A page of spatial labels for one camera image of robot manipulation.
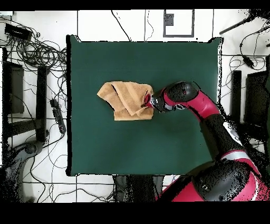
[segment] towel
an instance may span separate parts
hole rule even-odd
[[[113,108],[114,120],[151,119],[153,109],[141,108],[146,94],[153,94],[150,85],[122,81],[106,82],[98,92]]]

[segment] black stand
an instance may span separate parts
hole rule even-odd
[[[27,202],[23,194],[23,170],[25,162],[39,154],[45,144],[48,131],[46,130],[46,90],[47,67],[37,69],[37,91],[36,91],[36,118],[8,123],[8,114],[11,108],[11,72],[12,64],[7,62],[7,51],[3,49],[3,112],[2,112],[2,152],[3,166],[0,167],[0,200],[5,202]],[[9,137],[36,130],[36,140],[23,143],[11,150],[8,149],[7,139]]]
[[[255,17],[253,17],[253,16],[250,14],[250,15],[248,16],[248,18],[244,19],[243,21],[241,21],[241,22],[239,22],[239,23],[237,23],[237,24],[235,24],[235,25],[233,25],[233,26],[230,26],[229,28],[227,28],[227,29],[225,29],[225,30],[222,30],[219,34],[222,35],[222,34],[228,32],[228,31],[233,30],[234,28],[237,28],[237,27],[239,27],[240,25],[243,25],[243,24],[245,24],[245,23],[248,23],[248,22],[250,22],[250,21],[252,21],[252,20],[254,20],[254,19],[255,19]]]
[[[254,161],[261,173],[265,172],[269,166],[269,151],[267,141],[269,133],[267,131],[266,119],[269,108],[269,92],[266,90],[266,81],[270,75],[270,55],[266,57],[266,71],[248,74],[246,79],[246,101],[244,123],[240,123],[240,90],[241,71],[234,71],[232,74],[232,99],[231,99],[231,119],[237,125],[238,131],[248,138],[254,138],[264,143],[265,153],[261,153],[250,146],[247,148],[248,156]]]

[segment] black cable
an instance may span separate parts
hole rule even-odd
[[[111,10],[111,13],[112,13],[113,17],[116,19],[116,21],[118,22],[118,24],[120,25],[122,31],[123,31],[123,32],[125,33],[125,35],[128,37],[129,41],[131,41],[130,38],[129,38],[129,36],[127,35],[127,33],[125,32],[125,30],[124,30],[123,27],[121,26],[120,22],[118,21],[118,19],[116,18],[116,16],[114,15],[114,13],[113,13],[112,10]]]
[[[24,67],[25,67],[24,69],[25,69],[26,71],[33,72],[33,73],[36,74],[36,75],[37,75],[37,73],[36,73],[37,70],[33,70],[33,69],[29,68],[28,66],[34,67],[34,68],[37,68],[38,66],[47,66],[47,67],[50,69],[50,73],[58,79],[58,80],[57,80],[57,85],[58,85],[58,87],[59,87],[59,92],[56,94],[56,93],[55,93],[48,85],[47,85],[47,87],[51,90],[51,92],[53,92],[53,93],[55,94],[55,97],[54,97],[54,98],[57,97],[57,98],[58,98],[58,101],[59,101],[59,99],[61,99],[61,100],[64,101],[64,104],[65,104],[65,107],[66,107],[66,102],[67,102],[66,98],[67,98],[67,94],[64,92],[64,90],[63,90],[63,88],[62,88],[63,84],[64,84],[65,81],[66,81],[66,80],[63,78],[64,75],[66,74],[66,48],[60,50],[59,45],[56,44],[56,43],[54,43],[54,42],[52,42],[52,41],[43,41],[43,42],[41,42],[41,41],[39,41],[39,40],[36,38],[37,31],[36,31],[35,29],[30,28],[30,27],[26,27],[26,26],[24,26],[24,25],[22,25],[22,24],[19,24],[19,23],[15,22],[15,21],[12,21],[12,22],[18,24],[18,26],[21,26],[21,27],[23,27],[23,28],[26,28],[27,30],[32,31],[32,33],[33,33],[33,34],[32,34],[32,38],[34,39],[34,41],[20,41],[20,40],[18,40],[18,39],[10,38],[9,41],[6,42],[6,46],[9,46],[9,45],[11,46],[11,50],[9,51],[9,55],[11,55],[12,52],[16,52],[16,53],[18,54],[18,56],[19,56],[20,59],[14,58],[14,60],[16,60],[16,61],[18,62],[18,64],[20,64],[19,61],[21,61],[22,63],[24,63]],[[55,49],[55,48],[53,48],[53,47],[47,45],[46,42],[50,42],[50,43],[56,44],[56,45],[58,46],[59,50],[57,50],[57,49]],[[63,74],[62,74],[60,77],[57,77],[52,71],[63,72]],[[31,92],[32,92],[33,94],[35,94],[34,91],[33,91],[31,88],[30,88],[30,89],[26,89],[26,90],[24,90],[24,91],[28,91],[28,90],[31,90]],[[43,195],[43,193],[45,192],[46,186],[45,186],[44,183],[42,183],[41,181],[39,181],[37,178],[35,178],[35,177],[33,176],[32,171],[33,171],[37,166],[39,166],[39,165],[41,164],[41,162],[43,162],[47,157],[50,158],[50,153],[54,150],[54,148],[56,147],[56,145],[57,145],[57,143],[59,142],[59,140],[61,140],[63,137],[64,137],[64,135],[62,135],[57,141],[54,141],[53,143],[49,143],[48,145],[43,146],[43,148],[46,148],[46,147],[48,147],[48,146],[50,146],[50,145],[56,143],[55,146],[53,147],[53,149],[52,149],[50,152],[49,152],[49,147],[48,147],[48,156],[46,156],[42,161],[40,161],[39,164],[36,165],[34,168],[33,168],[34,163],[33,163],[32,166],[31,166],[31,169],[30,169],[30,172],[29,172],[29,173],[31,174],[31,176],[32,176],[36,181],[38,181],[39,183],[41,183],[41,184],[44,185],[44,191],[43,191],[42,194],[40,195],[40,197],[39,197],[39,199],[38,199],[38,202],[39,202],[41,196]],[[55,165],[56,161],[55,161],[54,163],[52,163],[52,164],[53,164],[53,168],[54,168],[54,167],[57,167],[57,168],[59,168],[59,169],[63,169],[64,167],[58,167],[58,166]],[[53,200],[53,197],[51,196],[51,195],[53,194],[53,189],[54,189],[54,185],[52,184],[52,185],[50,186],[50,188],[49,188],[49,195],[46,197],[46,199],[47,199],[48,197],[50,197],[51,200],[53,201],[53,203],[55,203],[55,200],[56,200],[56,198],[57,198],[59,195]],[[96,197],[96,199],[99,199],[99,200],[101,200],[101,198],[104,198],[104,197],[97,197],[97,196],[95,196],[95,195],[93,195],[93,194],[90,194],[90,193],[87,193],[87,194],[89,194],[89,195],[91,195],[91,196],[94,196],[94,197]]]
[[[39,200],[40,200],[40,198],[41,198],[41,196],[44,194],[44,192],[45,192],[45,190],[46,190],[46,186],[45,186],[45,184],[44,184],[43,182],[41,182],[40,180],[38,180],[37,178],[35,178],[34,175],[32,174],[32,168],[33,168],[33,166],[34,166],[34,163],[35,163],[35,156],[34,156],[34,160],[33,160],[32,166],[31,166],[31,168],[30,168],[30,174],[31,174],[32,178],[34,178],[37,182],[41,183],[41,184],[44,186],[43,192],[41,193],[40,197],[39,197],[38,200],[36,201],[36,203],[38,203]]]
[[[220,99],[222,99],[223,97],[225,97],[226,95],[228,95],[228,94],[230,94],[232,91],[230,91],[230,92],[228,92],[228,93],[226,93],[225,95],[223,95]]]
[[[155,191],[156,191],[156,193],[157,193],[157,197],[158,197],[158,199],[159,199],[159,193],[158,193],[158,189],[157,189],[157,186],[156,186],[156,184],[153,182],[153,184],[154,184],[154,187],[155,187]]]
[[[50,153],[49,153],[49,145],[50,145],[50,144],[47,145],[47,147],[48,147],[48,157],[49,157],[51,163],[53,164],[53,167],[57,167],[57,168],[59,168],[59,169],[67,168],[67,166],[66,166],[66,167],[58,167],[58,166],[56,166],[56,165],[55,165],[56,161],[55,161],[54,163],[52,162],[51,157],[50,157]]]
[[[44,201],[46,201],[46,199],[47,199],[48,197],[51,197],[51,192],[50,192],[51,187],[52,187],[52,191],[53,191],[54,185],[51,185],[51,186],[49,187],[49,195],[48,195],[41,203],[43,203]]]
[[[235,55],[234,56],[232,56],[232,58],[230,59],[230,62],[229,62],[229,67],[230,67],[230,73],[227,75],[227,78],[226,78],[226,81],[225,81],[225,84],[223,85],[223,86],[221,86],[221,88],[222,87],[224,87],[224,86],[227,86],[228,87],[228,84],[231,82],[231,80],[232,80],[232,77],[231,77],[231,79],[230,79],[230,81],[229,82],[227,82],[227,80],[228,80],[228,77],[233,73],[233,71],[235,71],[236,69],[238,69],[240,66],[242,66],[242,65],[244,65],[244,64],[241,64],[241,60],[239,60],[239,59],[235,59],[235,60],[233,60],[232,61],[232,59],[235,57]],[[239,61],[240,62],[240,64],[238,65],[238,66],[231,66],[230,64],[231,63],[233,63],[234,61]]]
[[[57,198],[58,198],[59,196],[64,195],[64,194],[71,194],[71,193],[73,193],[73,192],[75,192],[75,191],[78,191],[78,190],[81,190],[81,191],[85,192],[86,194],[88,194],[88,195],[90,195],[90,196],[92,196],[92,197],[95,197],[96,199],[99,199],[100,201],[109,202],[109,201],[107,201],[106,198],[104,198],[104,197],[98,197],[98,196],[96,196],[96,195],[94,195],[94,194],[88,193],[87,191],[85,191],[85,189],[78,188],[77,190],[74,190],[74,191],[71,191],[71,192],[68,192],[68,193],[61,193],[61,194],[58,194],[58,195],[56,196],[56,198],[54,199],[53,203],[55,203],[55,201],[57,200]]]
[[[64,137],[64,135],[61,135],[61,137],[60,137],[58,140],[54,141],[53,143],[50,143],[50,145],[52,145],[52,144],[54,144],[54,143],[60,141],[63,137]],[[44,159],[42,159],[42,160],[39,162],[39,164],[38,164],[37,166],[39,166],[39,165],[40,165],[47,157],[48,157],[48,156],[46,156]]]
[[[254,32],[254,33],[251,33],[251,34],[249,34],[249,35],[247,35],[247,36],[245,36],[245,37],[242,39],[242,41],[241,41],[241,43],[240,43],[240,45],[239,45],[239,47],[240,47],[240,53],[241,53],[241,56],[243,57],[244,62],[246,63],[247,66],[249,66],[250,68],[252,68],[253,70],[256,70],[256,71],[261,70],[261,69],[264,68],[264,66],[265,66],[265,59],[264,59],[263,57],[255,57],[255,51],[256,51],[256,47],[257,47],[257,40],[258,40],[258,37],[259,37],[260,33],[262,33],[263,31],[265,31],[265,30],[267,30],[267,29],[270,28],[270,26],[264,27],[264,25],[265,25],[266,23],[268,23],[268,22],[269,22],[269,20],[267,20],[267,21],[263,24],[262,28],[259,29],[258,31]],[[260,68],[260,69],[255,69],[255,68],[254,68],[254,63],[253,63],[253,61],[251,60],[251,58],[248,57],[248,56],[243,55],[243,53],[242,53],[243,41],[244,41],[247,37],[249,37],[249,36],[251,36],[251,35],[254,35],[254,34],[256,34],[256,33],[258,33],[258,36],[257,36],[257,38],[256,38],[256,44],[255,44],[255,48],[254,48],[253,59],[256,61],[256,63],[257,63],[257,61],[258,61],[257,59],[259,59],[259,58],[263,59],[263,61],[264,61],[264,66],[263,66],[262,68]]]
[[[2,40],[2,39],[0,39],[0,41],[3,41],[3,42],[6,43],[5,45],[0,44],[0,46],[6,47],[6,46],[8,46],[10,44],[11,38],[9,38],[9,36],[7,36],[6,41],[5,40]]]
[[[31,117],[31,119],[32,119],[32,121],[33,121],[33,123],[34,123],[35,130],[36,130],[36,122],[35,122],[35,120],[33,119],[32,114],[30,113],[30,111],[29,111],[28,106],[26,105],[26,103],[25,103],[20,97],[14,95],[14,94],[11,94],[11,95],[14,96],[14,97],[16,97],[17,99],[19,99],[21,102],[23,102],[23,104],[25,105],[25,107],[26,107],[26,109],[27,109],[27,111],[28,111],[28,113],[29,113],[29,115],[30,115],[30,117]]]
[[[116,195],[116,193],[114,193],[115,179],[114,179],[114,177],[113,177],[113,176],[112,176],[112,179],[113,179],[112,192],[109,194],[109,196],[108,196],[108,197],[106,197],[106,200],[111,199],[111,197],[113,197],[113,199],[114,199],[114,196]]]
[[[61,157],[61,156],[68,156],[68,155],[60,155],[60,156],[58,156],[58,158],[55,160],[55,162],[53,163],[52,161],[52,164],[53,164],[53,168],[52,168],[52,183],[51,183],[51,187],[53,187],[53,169],[54,169],[54,167],[56,166],[55,165],[55,163],[56,163],[56,161]],[[52,192],[50,193],[52,196],[50,197],[51,198],[51,200],[52,200],[52,202],[53,202],[53,189],[52,189]]]
[[[25,81],[24,78],[19,74],[19,72],[18,72],[17,70],[13,70],[13,71],[15,71],[15,72],[17,73],[17,75],[20,76],[20,77],[23,79],[23,81],[26,82],[29,86],[35,86],[35,87],[37,87],[36,85],[29,84],[27,81]]]
[[[260,143],[260,141],[258,141],[258,144],[255,144],[255,145],[257,145],[256,147],[254,147],[254,148],[258,148],[259,147],[259,145],[264,145],[264,143]]]
[[[30,135],[24,142],[26,143],[26,141],[30,138],[30,137],[32,137],[33,135]]]
[[[150,10],[148,10],[147,22],[148,22],[148,24],[149,24],[149,25],[152,27],[152,33],[151,33],[151,36],[150,36],[150,37],[148,37],[148,38],[146,39],[146,41],[147,41],[149,38],[151,38],[151,37],[152,37],[153,32],[154,32],[154,28],[153,28],[153,26],[152,26],[152,25],[149,23],[149,21],[148,21],[149,13],[150,13]]]

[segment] black bar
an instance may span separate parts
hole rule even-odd
[[[11,67],[11,107],[9,114],[23,114],[24,112],[24,104],[23,101],[23,77],[24,77],[24,69],[20,64],[14,64],[9,62],[9,66]]]
[[[232,72],[232,94],[230,99],[231,119],[236,123],[240,123],[241,111],[241,81],[242,72],[235,70]]]
[[[154,202],[155,192],[152,175],[127,176],[127,202]]]
[[[247,75],[244,114],[244,122],[247,124],[266,126],[269,93],[265,84],[268,77],[269,71],[267,70]]]
[[[23,120],[21,122],[14,122],[9,124],[9,137],[14,135],[19,135],[25,132],[29,132],[31,130],[35,130],[35,128],[42,127],[41,119],[33,120]]]
[[[244,23],[247,23],[247,22],[250,22],[251,20],[253,20],[254,18],[249,16],[248,18],[244,19],[243,21],[233,25],[233,26],[230,26],[229,28],[225,29],[225,30],[222,30],[219,34],[222,35],[230,30],[233,30],[234,28],[237,28],[239,27],[240,25],[244,24]]]
[[[265,57],[265,65],[266,65],[266,71],[268,71],[268,76],[269,76],[270,75],[270,55]]]
[[[2,160],[3,164],[8,162],[8,138],[9,138],[9,125],[8,114],[10,110],[10,92],[11,92],[11,76],[10,66],[7,65],[7,49],[3,48],[3,72],[2,74]]]
[[[46,141],[47,74],[47,67],[37,68],[36,119],[41,120],[41,126],[36,130],[36,140],[40,142]]]

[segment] black frame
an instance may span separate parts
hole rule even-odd
[[[49,70],[47,67],[38,67],[37,69],[37,91],[36,91],[36,118],[27,121],[8,123],[8,114],[10,111],[10,64],[7,61],[7,49],[3,48],[3,81],[2,81],[2,152],[3,163],[7,159],[8,143],[7,139],[14,135],[18,135],[24,132],[29,132],[36,129],[36,140],[39,142],[46,141],[46,100],[47,100],[47,75]]]
[[[194,37],[194,24],[195,24],[195,10],[192,9],[192,24],[191,24],[191,35],[167,35],[166,34],[166,26],[173,26],[172,23],[168,23],[168,17],[171,16],[173,19],[174,14],[167,14],[166,10],[164,10],[163,15],[163,37],[164,38],[193,38]]]
[[[248,74],[248,76],[257,76],[259,74],[266,74],[268,75],[268,77],[265,79],[264,83],[262,83],[262,87],[265,88],[265,84],[266,84],[266,81],[267,79],[269,79],[269,76],[270,76],[270,55],[266,56],[265,58],[265,61],[266,61],[266,71],[259,71],[259,72],[256,72],[256,73],[252,73],[252,74]],[[234,71],[234,73],[232,74],[233,77],[235,75],[238,75],[240,76],[241,72],[240,71]],[[267,147],[267,141],[269,141],[269,133],[267,131],[267,124],[265,122],[265,124],[263,126],[256,126],[256,125],[252,125],[252,124],[249,124],[249,123],[246,123],[245,121],[245,115],[244,115],[244,123],[240,123],[240,100],[239,100],[239,97],[241,96],[241,83],[238,81],[232,83],[232,90],[233,90],[233,93],[232,95],[234,94],[234,97],[235,99],[234,100],[231,100],[230,102],[230,107],[231,107],[231,114],[233,116],[230,116],[230,118],[237,124],[239,130],[245,134],[247,134],[248,136],[252,137],[252,138],[255,138],[257,140],[260,140],[261,142],[264,143],[264,149],[265,149],[265,162],[266,162],[266,165],[269,165],[270,163],[270,149]]]

